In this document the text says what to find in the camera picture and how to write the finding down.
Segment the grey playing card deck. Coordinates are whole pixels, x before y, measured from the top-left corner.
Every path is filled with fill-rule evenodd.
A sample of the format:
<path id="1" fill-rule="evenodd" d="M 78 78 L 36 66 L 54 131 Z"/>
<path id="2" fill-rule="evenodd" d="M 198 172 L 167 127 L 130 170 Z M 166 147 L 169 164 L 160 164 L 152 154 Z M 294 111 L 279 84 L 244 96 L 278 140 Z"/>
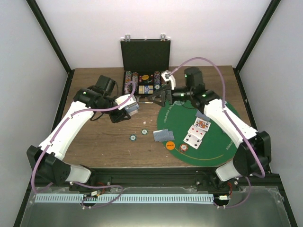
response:
<path id="1" fill-rule="evenodd" d="M 138 113 L 139 108 L 140 107 L 138 104 L 133 104 L 133 105 L 126 106 L 125 110 L 130 116 L 132 116 L 132 115 Z"/>

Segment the blue poker chip stack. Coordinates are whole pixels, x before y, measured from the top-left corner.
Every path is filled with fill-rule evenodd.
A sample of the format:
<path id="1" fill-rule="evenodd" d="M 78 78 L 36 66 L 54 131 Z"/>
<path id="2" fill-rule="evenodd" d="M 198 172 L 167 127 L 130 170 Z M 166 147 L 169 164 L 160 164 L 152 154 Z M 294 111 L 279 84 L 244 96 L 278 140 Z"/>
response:
<path id="1" fill-rule="evenodd" d="M 132 134 L 132 135 L 130 135 L 129 139 L 130 139 L 131 141 L 136 141 L 137 136 L 134 135 L 134 134 Z"/>

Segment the orange big blind button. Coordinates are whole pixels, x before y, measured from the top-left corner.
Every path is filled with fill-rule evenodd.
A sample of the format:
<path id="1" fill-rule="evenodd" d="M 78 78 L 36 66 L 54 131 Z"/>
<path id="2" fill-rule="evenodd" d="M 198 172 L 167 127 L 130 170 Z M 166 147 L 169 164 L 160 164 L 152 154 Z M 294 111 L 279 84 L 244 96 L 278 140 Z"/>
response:
<path id="1" fill-rule="evenodd" d="M 173 141 L 167 141 L 165 144 L 165 147 L 167 150 L 174 150 L 175 149 L 175 143 Z"/>

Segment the red poker chip stack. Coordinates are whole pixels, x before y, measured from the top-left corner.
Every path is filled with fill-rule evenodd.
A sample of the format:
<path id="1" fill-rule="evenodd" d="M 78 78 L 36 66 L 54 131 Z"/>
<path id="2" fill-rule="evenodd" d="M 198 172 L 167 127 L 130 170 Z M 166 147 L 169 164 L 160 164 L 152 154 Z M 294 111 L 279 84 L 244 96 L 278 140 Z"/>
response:
<path id="1" fill-rule="evenodd" d="M 188 144 L 186 143 L 182 143 L 180 146 L 179 146 L 179 152 L 180 153 L 185 153 L 187 150 L 188 150 Z"/>

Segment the four of clubs card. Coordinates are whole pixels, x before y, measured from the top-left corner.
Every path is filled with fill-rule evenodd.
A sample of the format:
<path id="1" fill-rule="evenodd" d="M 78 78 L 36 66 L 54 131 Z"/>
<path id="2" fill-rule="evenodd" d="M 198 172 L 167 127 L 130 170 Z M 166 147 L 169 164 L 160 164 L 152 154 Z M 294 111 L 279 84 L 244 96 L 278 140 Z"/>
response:
<path id="1" fill-rule="evenodd" d="M 199 138 L 197 138 L 196 136 L 188 133 L 185 138 L 183 139 L 183 141 L 190 145 L 191 147 L 193 147 L 194 149 L 198 149 L 200 144 L 201 144 L 201 140 Z"/>

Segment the four of diamonds card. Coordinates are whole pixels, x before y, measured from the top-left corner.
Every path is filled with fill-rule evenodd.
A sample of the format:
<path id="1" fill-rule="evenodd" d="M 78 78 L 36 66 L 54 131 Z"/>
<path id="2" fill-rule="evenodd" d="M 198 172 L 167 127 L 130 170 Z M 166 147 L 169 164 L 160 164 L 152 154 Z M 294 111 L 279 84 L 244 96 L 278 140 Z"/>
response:
<path id="1" fill-rule="evenodd" d="M 205 136 L 206 134 L 206 131 L 202 130 L 201 128 L 199 127 L 196 127 L 194 125 L 191 125 L 191 127 L 188 129 L 187 131 L 189 134 L 197 137 L 199 140 L 202 140 L 203 137 Z"/>

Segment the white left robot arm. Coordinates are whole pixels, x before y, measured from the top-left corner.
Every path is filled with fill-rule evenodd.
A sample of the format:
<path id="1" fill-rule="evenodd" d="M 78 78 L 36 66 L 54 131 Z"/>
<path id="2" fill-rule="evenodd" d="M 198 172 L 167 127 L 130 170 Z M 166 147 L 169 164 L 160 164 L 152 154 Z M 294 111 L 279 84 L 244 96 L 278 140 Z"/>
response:
<path id="1" fill-rule="evenodd" d="M 34 192 L 36 175 L 57 186 L 64 182 L 81 185 L 86 191 L 92 191 L 97 180 L 91 176 L 91 170 L 83 166 L 67 164 L 65 154 L 84 124 L 97 112 L 108 114 L 117 122 L 115 114 L 128 115 L 125 107 L 135 104 L 134 92 L 110 97 L 116 82 L 101 75 L 94 86 L 80 89 L 73 98 L 70 108 L 52 133 L 38 147 L 30 146 L 27 157 L 33 169 L 31 186 Z"/>

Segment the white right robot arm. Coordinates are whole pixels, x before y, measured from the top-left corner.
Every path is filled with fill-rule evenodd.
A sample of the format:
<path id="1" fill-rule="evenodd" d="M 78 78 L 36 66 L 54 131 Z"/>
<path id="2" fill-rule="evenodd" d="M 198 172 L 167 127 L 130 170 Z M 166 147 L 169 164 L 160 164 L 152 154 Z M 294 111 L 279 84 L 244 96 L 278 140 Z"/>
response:
<path id="1" fill-rule="evenodd" d="M 197 67 L 184 70 L 185 86 L 177 87 L 173 72 L 161 74 L 166 82 L 147 99 L 162 107 L 175 101 L 190 101 L 191 105 L 216 123 L 233 141 L 236 153 L 233 159 L 215 171 L 211 187 L 222 190 L 227 181 L 237 177 L 255 175 L 264 178 L 266 166 L 271 162 L 271 142 L 267 132 L 259 132 L 243 122 L 225 104 L 225 98 L 205 88 L 203 74 Z"/>

